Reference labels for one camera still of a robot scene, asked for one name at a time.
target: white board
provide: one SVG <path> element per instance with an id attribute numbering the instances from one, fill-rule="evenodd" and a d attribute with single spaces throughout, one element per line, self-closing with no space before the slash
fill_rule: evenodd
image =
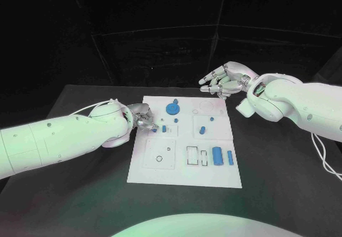
<path id="1" fill-rule="evenodd" d="M 173 99 L 180 109 L 168 115 L 166 106 Z M 142 103 L 150 105 L 160 128 L 157 132 L 137 130 L 127 182 L 242 188 L 225 101 L 144 96 Z M 212 147 L 222 149 L 223 165 L 213 165 Z M 233 165 L 228 162 L 228 151 Z"/>

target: black background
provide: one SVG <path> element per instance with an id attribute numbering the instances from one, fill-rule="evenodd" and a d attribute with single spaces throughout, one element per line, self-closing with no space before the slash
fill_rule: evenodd
<path id="1" fill-rule="evenodd" d="M 66 84 L 197 87 L 228 61 L 342 85 L 340 15 L 329 1 L 1 2 L 0 127 L 43 119 Z"/>

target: tabletop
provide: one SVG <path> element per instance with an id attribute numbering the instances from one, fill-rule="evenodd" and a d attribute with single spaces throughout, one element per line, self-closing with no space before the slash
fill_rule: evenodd
<path id="1" fill-rule="evenodd" d="M 197 88 L 66 85 L 47 117 L 109 98 L 141 103 L 144 95 L 215 97 Z M 235 110 L 243 96 L 226 99 L 242 189 L 127 183 L 134 130 L 121 146 L 11 176 L 0 195 L 1 235 L 106 237 L 161 216 L 216 213 L 305 237 L 340 236 L 342 183 L 321 167 L 310 133 L 287 118 L 245 118 Z M 337 146 L 321 141 L 327 162 L 340 171 Z"/>

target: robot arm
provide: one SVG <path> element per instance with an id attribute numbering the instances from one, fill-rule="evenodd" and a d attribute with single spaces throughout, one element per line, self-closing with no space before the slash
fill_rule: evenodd
<path id="1" fill-rule="evenodd" d="M 95 106 L 88 117 L 73 113 L 0 131 L 0 179 L 69 160 L 99 146 L 119 146 L 134 127 L 157 127 L 147 104 L 106 102 Z"/>
<path id="2" fill-rule="evenodd" d="M 246 92 L 236 106 L 246 118 L 254 113 L 274 122 L 287 117 L 305 131 L 342 142 L 342 87 L 303 83 L 281 74 L 258 76 L 236 62 L 216 68 L 199 84 L 207 81 L 210 85 L 200 87 L 200 91 L 216 92 L 222 99 L 239 91 Z"/>

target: white cable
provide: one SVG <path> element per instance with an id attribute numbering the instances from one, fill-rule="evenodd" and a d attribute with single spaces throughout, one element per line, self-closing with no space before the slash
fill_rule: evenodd
<path id="1" fill-rule="evenodd" d="M 320 145 L 321 145 L 321 147 L 323 147 L 323 155 L 320 154 L 320 151 L 318 151 L 318 148 L 317 148 L 317 145 L 316 145 L 316 142 L 314 142 L 314 138 L 313 138 L 313 133 L 311 133 L 311 142 L 313 142 L 313 145 L 314 145 L 314 147 L 316 147 L 316 150 L 317 150 L 317 153 L 318 153 L 318 157 L 320 157 L 320 159 L 321 159 L 321 161 L 323 161 L 323 168 L 324 168 L 324 170 L 326 170 L 329 173 L 334 174 L 336 177 L 342 180 L 342 177 L 340 177 L 342 174 L 336 173 L 334 170 L 331 169 L 331 167 L 329 166 L 329 164 L 326 163 L 326 147 L 324 147 L 324 145 L 323 145 L 323 142 L 320 141 L 320 139 L 318 139 L 318 137 L 317 137 L 316 134 L 314 134 L 314 137 L 317 138 L 317 140 L 318 140 L 318 142 L 320 142 Z"/>
<path id="2" fill-rule="evenodd" d="M 109 102 L 109 101 L 111 101 L 111 100 L 106 100 L 106 101 L 102 101 L 102 102 L 99 102 L 99 103 L 96 103 L 96 104 L 93 104 L 93 105 L 86 106 L 85 108 L 82 108 L 80 110 L 77 110 L 76 112 L 73 112 L 70 115 L 73 115 L 75 113 L 80 112 L 82 110 L 90 108 L 92 106 L 98 106 L 98 105 L 101 105 L 101 104 L 103 104 L 103 103 L 106 103 L 106 102 Z"/>

